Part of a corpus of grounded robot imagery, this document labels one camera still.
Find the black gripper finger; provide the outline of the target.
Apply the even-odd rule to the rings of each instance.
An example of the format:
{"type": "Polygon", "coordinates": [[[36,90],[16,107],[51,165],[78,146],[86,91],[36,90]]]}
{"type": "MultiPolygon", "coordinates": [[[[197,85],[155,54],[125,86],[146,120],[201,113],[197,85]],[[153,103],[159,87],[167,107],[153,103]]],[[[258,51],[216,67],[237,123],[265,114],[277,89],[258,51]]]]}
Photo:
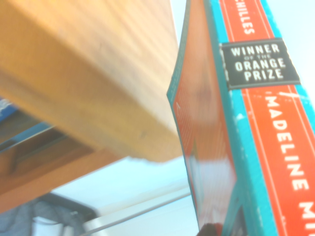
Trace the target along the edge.
{"type": "Polygon", "coordinates": [[[202,226],[198,236],[221,236],[223,225],[221,223],[207,223],[202,226]]]}

